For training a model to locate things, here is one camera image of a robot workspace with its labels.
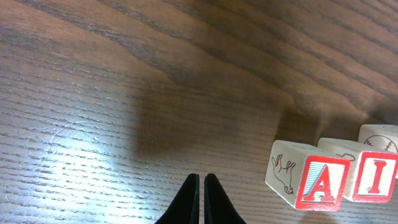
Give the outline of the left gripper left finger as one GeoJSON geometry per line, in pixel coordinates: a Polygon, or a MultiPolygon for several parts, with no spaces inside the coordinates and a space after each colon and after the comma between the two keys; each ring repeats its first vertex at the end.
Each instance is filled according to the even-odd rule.
{"type": "Polygon", "coordinates": [[[200,178],[189,174],[168,209],[155,224],[198,224],[200,214],[200,178]]]}

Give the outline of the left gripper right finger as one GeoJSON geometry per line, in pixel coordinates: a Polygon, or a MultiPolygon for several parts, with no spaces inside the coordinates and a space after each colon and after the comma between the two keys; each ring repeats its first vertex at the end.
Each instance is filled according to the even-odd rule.
{"type": "Polygon", "coordinates": [[[246,224],[235,210],[215,174],[208,174],[204,183],[205,224],[246,224]]]}

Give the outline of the red letter A block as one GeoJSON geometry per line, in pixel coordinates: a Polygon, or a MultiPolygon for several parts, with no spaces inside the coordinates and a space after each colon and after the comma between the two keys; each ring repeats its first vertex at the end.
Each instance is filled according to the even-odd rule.
{"type": "Polygon", "coordinates": [[[351,162],[309,144],[275,140],[265,183],[296,210],[340,209],[351,162]]]}

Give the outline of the red letter I block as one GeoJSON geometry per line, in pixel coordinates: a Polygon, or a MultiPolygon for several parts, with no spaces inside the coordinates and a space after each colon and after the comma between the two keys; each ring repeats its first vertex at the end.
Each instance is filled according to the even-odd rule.
{"type": "Polygon", "coordinates": [[[397,174],[397,154],[345,139],[320,138],[317,147],[350,161],[344,198],[387,203],[397,174]]]}

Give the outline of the blue number 2 block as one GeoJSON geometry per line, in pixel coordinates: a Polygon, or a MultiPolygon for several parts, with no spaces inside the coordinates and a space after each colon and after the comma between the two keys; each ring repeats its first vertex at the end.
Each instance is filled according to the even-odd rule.
{"type": "Polygon", "coordinates": [[[358,142],[397,154],[397,126],[391,124],[363,124],[359,129],[358,142]]]}

